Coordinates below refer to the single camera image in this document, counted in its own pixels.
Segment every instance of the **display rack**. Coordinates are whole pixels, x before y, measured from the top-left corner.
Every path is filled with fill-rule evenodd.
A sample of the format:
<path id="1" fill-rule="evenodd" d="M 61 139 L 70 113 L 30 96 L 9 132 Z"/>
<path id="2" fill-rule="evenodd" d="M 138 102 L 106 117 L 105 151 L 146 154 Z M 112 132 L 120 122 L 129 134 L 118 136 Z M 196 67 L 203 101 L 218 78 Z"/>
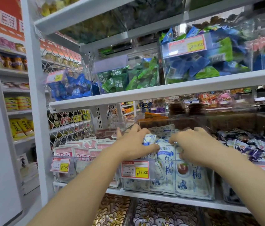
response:
<path id="1" fill-rule="evenodd" d="M 150 25 L 142 26 L 121 34 L 107 37 L 87 45 L 77 44 L 61 36 L 59 33 L 55 33 L 58 30 L 72 26 L 76 23 L 87 20 L 93 16 L 112 10 L 131 1 L 133 0 L 79 0 L 78 2 L 56 11 L 49 16 L 32 21 L 32 19 L 35 19 L 33 7 L 27 0 L 21 0 L 23 20 L 25 25 L 25 38 L 27 43 L 26 50 L 28 58 L 29 80 L 31 84 L 30 91 L 31 101 L 33 104 L 32 112 L 34 117 L 34 126 L 36 129 L 35 139 L 40 170 L 40 188 L 43 206 L 54 196 L 54 188 L 56 188 L 56 186 L 65 186 L 65 184 L 55 181 L 53 176 L 48 173 L 48 168 L 50 167 L 49 159 L 51 157 L 51 152 L 48 150 L 50 149 L 50 140 L 48 139 L 48 136 L 52 130 L 48 130 L 47 126 L 45 92 L 40 90 L 43 88 L 43 75 L 41 65 L 42 57 L 40 56 L 38 50 L 40 45 L 38 35 L 42 34 L 43 36 L 51 39 L 53 42 L 63 45 L 72 51 L 79 52 L 82 56 L 84 56 L 84 53 L 88 54 L 89 52 L 93 51 L 96 53 L 96 49 L 98 48 L 103 48 L 123 42 L 134 37 L 147 35 L 152 32 L 169 28 L 173 25 L 178 25 L 182 22 L 191 22 L 247 4 L 253 4 L 261 0 L 224 0 L 193 11 L 186 11 L 180 15 L 152 23 Z M 137 101 L 149 98 L 162 98 L 258 85 L 265 85 L 265 70 L 238 73 L 228 76 L 219 76 L 169 85 L 153 86 L 130 91 L 114 92 L 84 98 L 55 101 L 49 103 L 49 109 L 52 114 L 78 109 L 89 109 L 92 111 L 92 120 L 94 122 L 95 131 L 99 131 L 100 129 L 105 129 L 108 127 L 108 119 L 106 118 L 106 114 L 109 106 L 116 105 L 117 110 L 119 111 L 118 105 L 120 102 Z M 190 198 L 177 198 L 174 196 L 126 191 L 122 188 L 108 189 L 107 193 L 249 213 L 249 210 L 246 207 L 228 204 L 223 200 L 206 201 Z"/>

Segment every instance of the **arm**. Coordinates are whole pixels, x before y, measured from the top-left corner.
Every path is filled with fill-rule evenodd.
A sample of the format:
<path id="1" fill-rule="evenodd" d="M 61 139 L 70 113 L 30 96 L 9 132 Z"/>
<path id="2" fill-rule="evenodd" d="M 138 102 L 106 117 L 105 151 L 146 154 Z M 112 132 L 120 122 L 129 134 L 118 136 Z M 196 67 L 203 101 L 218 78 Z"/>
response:
<path id="1" fill-rule="evenodd" d="M 92 225 L 100 202 L 117 168 L 124 160 L 134 160 L 159 150 L 159 145 L 142 145 L 150 133 L 135 124 L 76 176 L 45 205 L 28 226 Z"/>
<path id="2" fill-rule="evenodd" d="M 183 148 L 182 159 L 209 167 L 221 175 L 261 226 L 265 226 L 265 171 L 262 168 L 202 128 L 176 133 L 169 142 L 178 142 Z"/>

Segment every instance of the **forearm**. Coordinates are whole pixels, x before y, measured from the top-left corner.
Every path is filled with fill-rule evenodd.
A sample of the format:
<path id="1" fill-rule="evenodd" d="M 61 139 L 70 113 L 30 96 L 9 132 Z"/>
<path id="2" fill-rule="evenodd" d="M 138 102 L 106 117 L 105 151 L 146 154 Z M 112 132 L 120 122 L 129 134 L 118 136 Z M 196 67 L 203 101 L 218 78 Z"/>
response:
<path id="1" fill-rule="evenodd" d="M 29 226 L 92 225 L 98 206 L 121 162 L 104 149 L 34 217 Z"/>
<path id="2" fill-rule="evenodd" d="M 265 226 L 265 171 L 238 151 L 224 147 L 224 153 L 212 166 L 237 193 L 243 203 Z"/>

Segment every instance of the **white shelf post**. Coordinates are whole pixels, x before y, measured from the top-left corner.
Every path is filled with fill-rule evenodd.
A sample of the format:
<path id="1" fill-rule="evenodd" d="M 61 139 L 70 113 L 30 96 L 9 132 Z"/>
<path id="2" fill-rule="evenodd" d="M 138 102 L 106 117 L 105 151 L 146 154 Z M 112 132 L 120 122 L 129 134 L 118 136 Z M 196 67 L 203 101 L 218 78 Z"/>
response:
<path id="1" fill-rule="evenodd" d="M 32 16 L 34 8 L 28 0 L 21 0 L 22 16 L 24 21 L 24 34 L 29 69 L 29 84 L 32 103 L 32 115 L 35 129 L 35 144 L 37 149 L 37 163 L 40 175 L 40 191 L 42 205 L 44 206 L 53 197 L 53 175 L 50 168 L 50 133 L 46 109 L 46 97 L 43 85 L 44 72 L 40 56 L 40 41 L 34 30 Z"/>

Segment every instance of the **hand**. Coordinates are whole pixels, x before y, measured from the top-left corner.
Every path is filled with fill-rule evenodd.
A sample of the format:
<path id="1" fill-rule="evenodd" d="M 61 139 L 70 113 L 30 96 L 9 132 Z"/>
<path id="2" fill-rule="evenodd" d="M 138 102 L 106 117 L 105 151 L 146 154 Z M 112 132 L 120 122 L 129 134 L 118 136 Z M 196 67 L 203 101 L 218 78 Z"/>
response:
<path id="1" fill-rule="evenodd" d="M 117 140 L 111 148 L 120 155 L 122 161 L 138 159 L 158 151 L 160 149 L 158 144 L 142 145 L 146 134 L 150 134 L 150 131 L 146 128 L 141 129 L 137 124 L 134 124 L 130 130 L 127 129 L 123 136 L 121 130 L 117 128 Z"/>
<path id="2" fill-rule="evenodd" d="M 172 134 L 169 143 L 174 142 L 183 148 L 181 159 L 209 168 L 222 160 L 228 148 L 200 127 Z"/>

